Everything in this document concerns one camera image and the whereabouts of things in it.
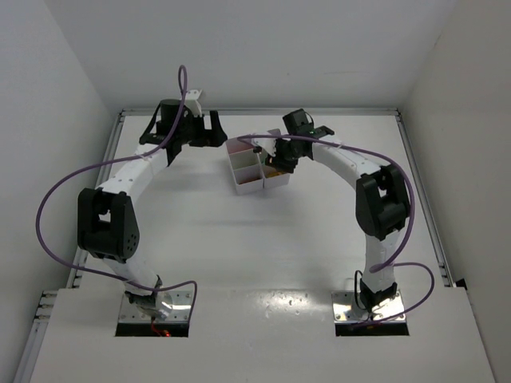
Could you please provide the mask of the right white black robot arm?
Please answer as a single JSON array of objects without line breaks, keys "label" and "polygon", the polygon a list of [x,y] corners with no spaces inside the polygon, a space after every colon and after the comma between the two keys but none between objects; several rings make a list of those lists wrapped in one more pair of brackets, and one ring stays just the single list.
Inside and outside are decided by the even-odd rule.
[{"label": "right white black robot arm", "polygon": [[287,135],[275,139],[267,165],[292,173],[299,159],[307,157],[355,190],[355,218],[366,238],[365,268],[355,301],[371,312],[397,293],[393,263],[410,237],[405,225],[414,217],[410,182],[393,160],[386,158],[388,164],[381,165],[365,157],[364,150],[344,145],[332,129],[315,127],[303,109],[285,115],[283,123]]}]

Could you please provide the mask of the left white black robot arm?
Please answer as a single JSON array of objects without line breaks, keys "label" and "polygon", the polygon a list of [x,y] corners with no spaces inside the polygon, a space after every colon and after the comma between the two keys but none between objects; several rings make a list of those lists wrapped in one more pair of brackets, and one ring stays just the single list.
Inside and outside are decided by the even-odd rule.
[{"label": "left white black robot arm", "polygon": [[85,188],[78,196],[78,246],[107,265],[124,283],[129,302],[147,314],[156,314],[167,302],[160,291],[161,278],[137,253],[140,231],[135,205],[185,145],[218,148],[227,140],[218,112],[209,116],[207,127],[197,102],[162,100],[133,158],[99,187]]}]

